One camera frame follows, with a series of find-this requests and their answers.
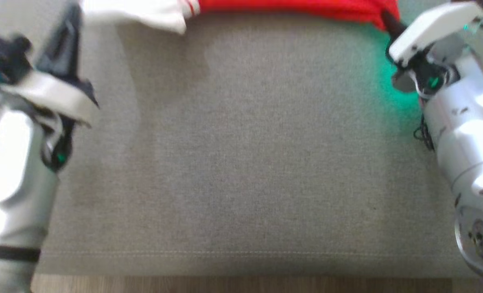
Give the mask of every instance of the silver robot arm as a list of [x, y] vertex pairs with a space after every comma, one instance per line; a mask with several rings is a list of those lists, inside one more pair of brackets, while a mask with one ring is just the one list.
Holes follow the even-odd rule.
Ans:
[[72, 131], [98, 110], [77, 76], [80, 25], [71, 6], [35, 68], [26, 38], [0, 39], [0, 293], [30, 292]]
[[409, 27], [384, 18], [392, 36], [387, 55], [398, 68], [393, 85], [420, 96], [421, 138], [435, 150], [455, 197], [459, 250], [483, 277], [483, 69], [455, 34], [483, 29], [483, 3], [444, 4]]

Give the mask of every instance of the wire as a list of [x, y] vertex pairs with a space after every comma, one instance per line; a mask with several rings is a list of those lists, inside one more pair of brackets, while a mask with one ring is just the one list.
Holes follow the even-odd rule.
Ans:
[[426, 119], [424, 115], [420, 117], [420, 126], [415, 131], [413, 131], [413, 137], [418, 141], [422, 141], [426, 148], [428, 148], [428, 150], [435, 150], [435, 146], [433, 145], [433, 139], [431, 139], [431, 135], [429, 134], [429, 128], [426, 124]]

